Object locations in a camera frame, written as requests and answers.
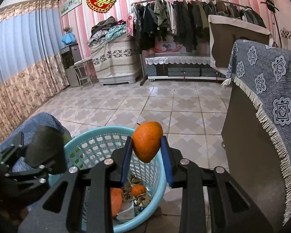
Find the orange fruit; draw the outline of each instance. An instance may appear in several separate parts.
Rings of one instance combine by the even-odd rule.
[[[139,196],[140,194],[144,194],[146,192],[146,187],[144,185],[136,185],[132,187],[132,196]]]
[[[122,190],[120,188],[110,188],[112,217],[116,217],[122,206]]]
[[[158,122],[145,122],[134,131],[133,149],[144,163],[149,163],[159,151],[163,128]]]

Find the floral curtain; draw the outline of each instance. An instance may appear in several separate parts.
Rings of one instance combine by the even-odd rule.
[[[59,54],[62,44],[57,2],[37,1],[5,9],[0,11],[0,24],[3,23],[6,25],[0,25],[0,143],[36,107],[68,86]]]

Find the blue plastic basket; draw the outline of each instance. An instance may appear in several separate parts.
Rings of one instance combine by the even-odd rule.
[[[95,166],[106,158],[110,158],[115,149],[124,147],[127,137],[132,136],[134,131],[134,129],[128,127],[106,126],[78,135],[64,147],[68,168],[77,166],[79,169],[86,169]],[[166,177],[160,151],[148,164],[141,162],[133,153],[130,174],[134,174],[143,181],[152,197],[152,201],[134,219],[125,223],[114,220],[114,233],[131,230],[143,223],[154,213],[165,193]],[[50,185],[53,185],[59,177],[60,175],[51,175],[49,178]],[[82,230],[86,230],[87,208],[85,208],[85,205],[83,205],[83,214],[85,214],[85,218],[82,220]]]

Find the tablecloth fringe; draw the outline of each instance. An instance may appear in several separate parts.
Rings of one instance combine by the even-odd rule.
[[[249,97],[252,101],[253,106],[257,109],[256,117],[258,121],[261,123],[264,130],[269,134],[275,149],[281,158],[281,174],[283,176],[285,186],[286,186],[286,208],[284,214],[283,225],[289,220],[291,217],[291,162],[290,157],[287,151],[287,148],[280,136],[280,133],[273,123],[273,121],[268,117],[263,109],[263,103],[258,98],[255,92],[253,92],[245,83],[243,83],[238,77],[233,76],[233,79],[226,79],[222,85],[229,85],[232,80],[234,83]]]

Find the framed picture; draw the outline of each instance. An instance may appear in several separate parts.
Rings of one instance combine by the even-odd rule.
[[[61,5],[61,16],[82,4],[82,0],[67,0]]]

